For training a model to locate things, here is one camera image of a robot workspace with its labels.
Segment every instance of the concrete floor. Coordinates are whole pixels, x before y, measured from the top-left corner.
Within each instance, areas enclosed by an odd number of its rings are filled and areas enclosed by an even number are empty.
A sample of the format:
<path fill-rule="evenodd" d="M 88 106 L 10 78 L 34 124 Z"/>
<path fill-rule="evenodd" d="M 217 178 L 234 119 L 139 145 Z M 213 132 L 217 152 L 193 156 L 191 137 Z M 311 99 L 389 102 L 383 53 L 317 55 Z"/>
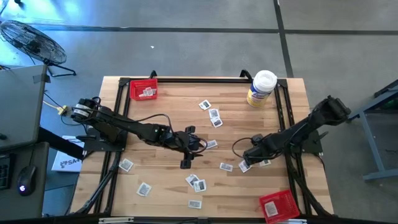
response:
<path fill-rule="evenodd" d="M 1 20 L 97 27 L 277 29 L 273 0 L 25 0 L 10 1 Z M 397 30 L 394 0 L 280 0 L 286 29 Z M 104 75 L 232 76 L 268 69 L 286 77 L 279 34 L 186 32 L 44 31 L 65 49 L 64 66 L 77 77 L 53 78 L 46 86 L 63 105 L 98 94 Z M 302 77 L 310 106 L 327 95 L 355 110 L 398 78 L 396 35 L 287 35 L 294 77 Z M 28 56 L 0 42 L 0 64 L 32 65 Z M 82 134 L 62 125 L 44 106 L 41 125 L 59 135 Z M 325 127 L 326 176 L 335 213 L 341 217 L 396 222 L 398 179 L 362 181 L 376 170 L 358 122 Z M 49 164 L 55 156 L 52 150 Z M 62 215 L 76 175 L 48 170 L 44 213 Z"/>

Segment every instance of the wooden table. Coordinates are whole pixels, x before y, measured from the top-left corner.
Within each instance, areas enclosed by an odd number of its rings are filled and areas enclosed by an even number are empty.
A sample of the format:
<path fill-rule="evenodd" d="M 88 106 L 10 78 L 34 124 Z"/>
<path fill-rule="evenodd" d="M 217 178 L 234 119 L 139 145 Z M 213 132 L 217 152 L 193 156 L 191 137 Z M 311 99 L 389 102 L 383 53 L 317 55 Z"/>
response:
<path fill-rule="evenodd" d="M 99 94 L 103 106 L 114 107 L 119 78 L 104 77 Z M 304 82 L 301 78 L 289 78 L 287 81 L 297 122 L 309 114 Z M 218 147 L 206 150 L 203 157 L 195 158 L 191 169 L 181 170 L 179 165 L 183 154 L 146 145 L 129 134 L 122 160 L 128 158 L 133 161 L 134 167 L 128 173 L 119 170 L 112 216 L 263 217 L 258 198 L 288 189 L 289 182 L 283 156 L 272 160 L 269 166 L 259 167 L 256 164 L 244 174 L 238 167 L 241 159 L 232 153 L 232 143 L 259 133 L 265 136 L 279 129 L 274 94 L 268 97 L 265 107 L 253 108 L 246 102 L 248 90 L 249 84 L 246 83 L 160 83 L 158 99 L 132 100 L 129 118 L 165 113 L 170 116 L 174 130 L 194 125 L 197 135 L 217 140 Z M 219 109 L 223 120 L 221 127 L 214 128 L 208 111 L 199 108 L 198 104 L 203 100 L 209 100 L 212 108 Z M 167 124 L 163 117 L 147 122 Z M 249 141 L 242 142 L 236 146 L 237 153 L 242 154 L 249 147 Z M 96 152 L 84 160 L 71 211 L 78 210 L 98 185 L 103 157 L 103 152 Z M 309 189 L 325 209 L 333 213 L 321 162 L 313 155 L 304 154 L 302 159 Z M 220 162 L 234 165 L 233 171 L 219 169 Z M 190 174 L 205 179 L 207 191 L 195 193 L 185 181 Z M 142 182 L 152 186 L 147 197 L 136 194 Z M 103 207 L 107 193 L 108 189 L 105 189 Z M 297 193 L 300 208 L 304 211 L 301 191 Z M 188 200 L 201 200 L 202 209 L 188 208 Z"/>

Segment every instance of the red plastic basket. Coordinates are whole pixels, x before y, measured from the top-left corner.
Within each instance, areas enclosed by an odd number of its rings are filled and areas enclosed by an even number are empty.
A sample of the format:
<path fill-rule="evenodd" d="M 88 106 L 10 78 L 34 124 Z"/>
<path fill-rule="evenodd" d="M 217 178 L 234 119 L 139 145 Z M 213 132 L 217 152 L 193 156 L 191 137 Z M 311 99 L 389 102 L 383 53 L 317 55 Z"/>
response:
<path fill-rule="evenodd" d="M 139 96 L 146 88 L 156 89 L 152 96 Z M 136 80 L 130 82 L 130 98 L 133 100 L 152 100 L 157 98 L 157 79 Z"/>
<path fill-rule="evenodd" d="M 290 190 L 260 197 L 259 201 L 267 224 L 281 222 L 300 215 Z"/>

